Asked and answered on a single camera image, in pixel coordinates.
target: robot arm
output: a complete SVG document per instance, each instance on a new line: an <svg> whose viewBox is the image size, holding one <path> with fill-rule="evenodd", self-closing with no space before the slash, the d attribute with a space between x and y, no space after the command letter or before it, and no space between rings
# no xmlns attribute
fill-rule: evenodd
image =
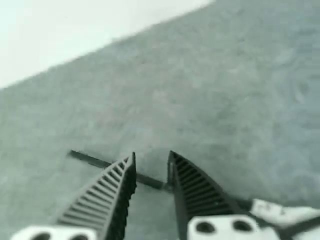
<svg viewBox="0 0 320 240"><path fill-rule="evenodd" d="M237 201L204 171L171 151L167 183L138 174L136 156L115 163L71 151L105 168L48 226L29 226L11 240L123 240L136 182L174 194L179 240L316 240L320 210Z"/></svg>

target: carpet floor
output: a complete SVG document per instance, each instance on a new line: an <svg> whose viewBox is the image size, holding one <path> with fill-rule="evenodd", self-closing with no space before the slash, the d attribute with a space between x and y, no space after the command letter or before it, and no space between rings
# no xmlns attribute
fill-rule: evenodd
<svg viewBox="0 0 320 240"><path fill-rule="evenodd" d="M319 9L217 0L0 91L2 238L101 171L70 149L159 180L174 150L230 194L320 207ZM177 239L173 197L138 185L126 239Z"/></svg>

